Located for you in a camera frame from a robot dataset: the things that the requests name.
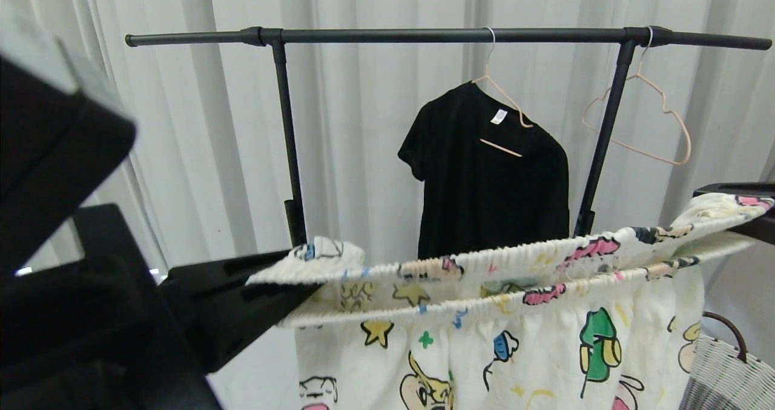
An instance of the clothes hanger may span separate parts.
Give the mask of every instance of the clothes hanger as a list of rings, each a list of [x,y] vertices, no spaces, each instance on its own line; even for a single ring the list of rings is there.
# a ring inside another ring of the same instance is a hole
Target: clothes hanger
[[[686,164],[686,162],[689,161],[689,158],[691,156],[691,136],[689,135],[689,131],[686,129],[686,124],[684,123],[684,120],[681,119],[681,115],[678,115],[678,112],[675,112],[675,110],[667,110],[667,95],[664,93],[664,90],[658,87],[658,85],[654,84],[653,81],[650,81],[647,77],[643,76],[640,71],[642,70],[643,66],[643,56],[645,56],[645,52],[648,51],[648,48],[651,47],[651,41],[654,38],[654,31],[651,29],[651,26],[648,26],[648,45],[645,47],[643,52],[640,55],[640,61],[638,62],[638,71],[637,73],[627,77],[627,80],[630,81],[631,79],[639,79],[642,82],[645,82],[645,84],[649,85],[651,89],[656,90],[656,92],[659,92],[659,95],[662,96],[662,114],[669,114],[673,115],[673,117],[676,118],[676,121],[678,122],[678,125],[681,126],[681,131],[684,134],[684,140],[686,141],[686,153],[684,154],[684,158],[681,159],[681,161],[671,160],[671,159],[665,159],[656,155],[653,155],[651,153],[646,153],[645,151],[638,150],[635,147],[632,147],[631,145],[625,144],[623,142],[620,142],[616,139],[611,138],[611,142],[616,142],[619,145],[622,145],[625,148],[628,148],[628,150],[635,151],[636,153],[640,153],[643,156],[651,157],[652,159],[657,159],[661,162],[666,162],[666,164],[672,164],[672,165],[683,165]],[[605,90],[605,93],[603,95],[598,96],[598,98],[595,98],[595,100],[592,100],[592,103],[587,104],[587,108],[584,109],[584,114],[581,115],[581,122],[584,123],[587,127],[592,129],[595,133],[600,134],[600,130],[593,127],[589,123],[587,123],[587,112],[589,112],[589,108],[592,107],[592,104],[597,103],[597,101],[603,101],[605,100],[606,96],[608,96],[608,93],[611,92],[611,87],[608,87],[608,89]]]
[[[490,56],[492,56],[492,52],[495,51],[496,39],[495,39],[495,31],[493,31],[493,29],[490,28],[490,27],[485,27],[485,28],[488,29],[490,31],[490,33],[492,33],[492,45],[490,46],[490,52],[488,52],[488,54],[487,54],[487,61],[484,63],[484,76],[481,76],[478,79],[473,79],[471,82],[473,84],[476,84],[476,82],[481,82],[481,81],[488,81],[488,82],[490,82],[495,87],[495,89],[497,89],[498,92],[501,93],[501,95],[506,97],[506,100],[509,100],[509,102],[512,103],[512,106],[514,106],[514,108],[517,110],[517,112],[519,112],[519,123],[521,124],[521,126],[523,126],[524,128],[531,128],[532,124],[526,124],[525,120],[523,119],[523,109],[520,109],[520,107],[516,104],[516,102],[514,100],[512,100],[511,96],[506,95],[506,92],[504,92],[504,90],[502,90],[501,87],[499,87],[499,85],[496,84],[495,81],[493,81],[492,77],[490,77]],[[500,145],[495,145],[492,142],[489,142],[487,140],[484,140],[484,139],[479,139],[479,140],[484,142],[487,145],[490,145],[492,147],[497,148],[498,150],[505,151],[506,153],[509,153],[512,156],[517,156],[517,157],[523,156],[521,154],[515,153],[512,150],[508,150],[507,148],[503,148]]]

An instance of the t-shirt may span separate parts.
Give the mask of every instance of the t-shirt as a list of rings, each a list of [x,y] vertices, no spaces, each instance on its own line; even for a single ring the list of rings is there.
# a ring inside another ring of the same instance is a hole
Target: t-shirt
[[[419,259],[568,237],[567,156],[523,118],[473,82],[420,109],[398,151],[424,181]]]

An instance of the brown handle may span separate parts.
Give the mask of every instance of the brown handle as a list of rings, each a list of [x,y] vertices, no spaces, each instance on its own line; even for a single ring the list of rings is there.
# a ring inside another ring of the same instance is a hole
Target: brown handle
[[[737,339],[737,346],[740,349],[737,353],[737,358],[739,358],[742,363],[748,363],[748,349],[745,346],[745,339],[742,338],[740,330],[738,330],[729,319],[726,319],[720,314],[713,313],[712,311],[703,311],[702,315],[705,316],[705,318],[715,319],[716,321],[722,322],[722,324],[726,325],[731,330],[734,338]]]

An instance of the curtain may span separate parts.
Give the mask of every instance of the curtain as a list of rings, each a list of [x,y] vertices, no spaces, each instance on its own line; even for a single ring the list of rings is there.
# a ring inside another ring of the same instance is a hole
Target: curtain
[[[282,201],[291,187],[271,49],[128,48],[127,33],[654,24],[775,37],[775,0],[11,1],[94,60],[135,115],[139,138],[130,158],[86,205],[117,202],[158,275],[171,266],[287,248]],[[288,45],[309,234],[360,245],[372,263],[415,255],[423,185],[396,152],[419,107],[482,74],[489,47]],[[581,125],[581,113],[610,84],[617,49],[502,44],[490,59],[495,81],[564,146],[572,216],[597,139]],[[593,231],[669,222],[693,189],[761,180],[775,160],[772,51],[652,48],[643,73],[685,118],[692,159],[673,167],[612,144]],[[602,111],[603,104],[590,110],[594,124]],[[659,95],[638,82],[625,89],[614,137],[666,157],[684,150],[680,128],[659,112]],[[64,225],[30,268],[78,254]],[[292,408],[295,366],[291,335],[273,331],[211,379],[227,407],[260,399],[263,408]]]

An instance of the white woven basket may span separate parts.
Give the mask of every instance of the white woven basket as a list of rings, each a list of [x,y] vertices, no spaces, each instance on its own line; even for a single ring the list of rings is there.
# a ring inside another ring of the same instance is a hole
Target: white woven basket
[[[681,409],[775,409],[775,369],[740,347],[700,334]]]

